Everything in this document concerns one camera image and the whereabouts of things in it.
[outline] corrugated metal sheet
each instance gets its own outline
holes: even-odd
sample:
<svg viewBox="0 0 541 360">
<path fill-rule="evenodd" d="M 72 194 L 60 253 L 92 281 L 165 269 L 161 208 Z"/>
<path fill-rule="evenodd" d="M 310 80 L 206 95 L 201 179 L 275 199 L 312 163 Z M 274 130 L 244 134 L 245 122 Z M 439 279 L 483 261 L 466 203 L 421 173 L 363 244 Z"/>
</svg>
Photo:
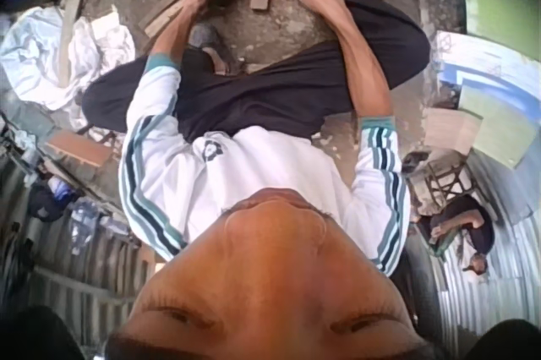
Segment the corrugated metal sheet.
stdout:
<svg viewBox="0 0 541 360">
<path fill-rule="evenodd" d="M 41 268 L 128 299 L 111 303 L 35 273 L 10 309 L 46 305 L 64 319 L 81 346 L 97 351 L 108 334 L 128 317 L 131 298 L 154 273 L 154 265 L 148 265 L 143 249 L 107 235 L 102 228 L 80 255 L 72 255 L 68 228 L 71 212 L 52 224 L 28 217 L 29 189 L 24 187 L 23 178 L 24 173 L 6 156 L 0 158 L 0 227 L 19 222 L 21 234 L 35 241 L 36 265 Z"/>
<path fill-rule="evenodd" d="M 515 170 L 478 152 L 470 155 L 468 165 L 499 220 L 488 255 L 488 282 L 466 281 L 453 248 L 445 253 L 444 264 L 433 259 L 434 269 L 445 277 L 445 285 L 438 285 L 443 343 L 456 357 L 503 320 L 525 319 L 541 326 L 541 143 L 536 139 Z"/>
</svg>

